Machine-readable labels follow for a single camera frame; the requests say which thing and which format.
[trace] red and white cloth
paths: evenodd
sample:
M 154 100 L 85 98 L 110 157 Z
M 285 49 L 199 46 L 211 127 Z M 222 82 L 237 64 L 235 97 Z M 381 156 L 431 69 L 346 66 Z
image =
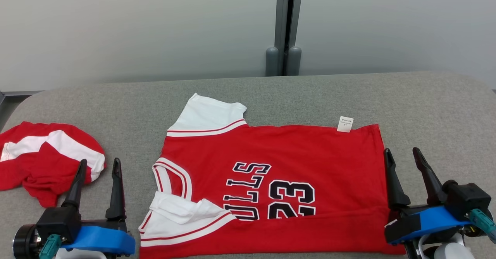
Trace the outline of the red and white cloth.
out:
M 0 134 L 0 150 L 0 190 L 22 185 L 43 207 L 57 206 L 81 160 L 88 161 L 85 183 L 106 168 L 99 143 L 69 124 L 25 121 Z

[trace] red jersey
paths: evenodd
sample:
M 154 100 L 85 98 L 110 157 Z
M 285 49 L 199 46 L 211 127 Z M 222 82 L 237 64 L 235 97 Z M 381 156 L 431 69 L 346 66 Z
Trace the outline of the red jersey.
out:
M 403 254 L 384 238 L 378 125 L 249 126 L 246 107 L 193 95 L 152 169 L 140 257 L 258 252 Z

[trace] clothing tag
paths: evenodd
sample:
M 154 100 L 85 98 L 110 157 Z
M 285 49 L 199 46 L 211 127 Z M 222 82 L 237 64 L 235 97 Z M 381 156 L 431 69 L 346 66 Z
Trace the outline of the clothing tag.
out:
M 339 118 L 338 131 L 349 132 L 351 130 L 352 125 L 353 125 L 353 119 L 351 117 L 342 116 Z

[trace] jersey sleeve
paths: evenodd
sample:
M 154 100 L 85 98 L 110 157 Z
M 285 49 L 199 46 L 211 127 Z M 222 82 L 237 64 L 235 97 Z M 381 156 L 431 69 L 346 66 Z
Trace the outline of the jersey sleeve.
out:
M 169 137 L 216 135 L 245 125 L 241 103 L 225 103 L 195 93 L 177 121 L 167 130 Z

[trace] gray fabric surface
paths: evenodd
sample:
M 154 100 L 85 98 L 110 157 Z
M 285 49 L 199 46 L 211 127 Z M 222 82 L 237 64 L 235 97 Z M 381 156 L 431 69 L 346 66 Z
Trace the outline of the gray fabric surface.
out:
M 248 107 L 246 121 L 254 126 L 337 126 L 340 116 L 354 118 L 353 128 L 379 123 L 384 144 L 391 148 L 398 176 L 413 204 L 425 204 L 427 198 L 414 164 L 413 147 L 423 151 L 441 181 L 475 182 L 496 197 L 496 95 L 469 77 L 448 73 L 240 78 L 58 89 L 24 101 L 4 130 L 22 121 L 57 122 L 74 124 L 95 137 L 105 149 L 109 165 L 114 157 L 122 161 L 127 224 L 139 242 L 137 228 L 156 190 L 151 166 L 159 157 L 167 128 L 195 92 L 243 103 Z M 106 170 L 83 189 L 83 218 L 104 217 L 110 183 L 110 171 Z M 43 208 L 23 188 L 0 192 L 0 200 L 0 257 L 11 258 L 12 236 L 22 224 L 35 223 Z M 494 203 L 491 207 L 496 212 Z M 467 244 L 478 259 L 494 257 L 496 252 L 496 245 L 487 238 L 469 238 Z M 398 258 L 339 253 L 216 257 Z

